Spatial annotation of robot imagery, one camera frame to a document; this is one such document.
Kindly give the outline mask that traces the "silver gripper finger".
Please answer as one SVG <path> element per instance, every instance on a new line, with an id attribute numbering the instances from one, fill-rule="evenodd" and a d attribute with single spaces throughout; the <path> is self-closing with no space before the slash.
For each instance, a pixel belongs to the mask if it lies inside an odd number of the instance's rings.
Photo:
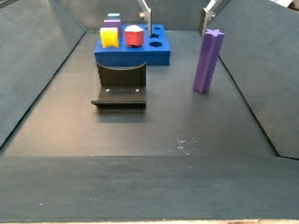
<path id="1" fill-rule="evenodd" d="M 201 36 L 205 33 L 208 22 L 216 17 L 215 9 L 217 8 L 220 2 L 221 0 L 209 0 L 207 6 L 201 9 L 199 26 L 199 32 Z"/>
<path id="2" fill-rule="evenodd" d="M 147 22 L 147 36 L 152 36 L 152 10 L 147 5 L 145 0 L 136 0 L 141 8 L 139 17 Z"/>

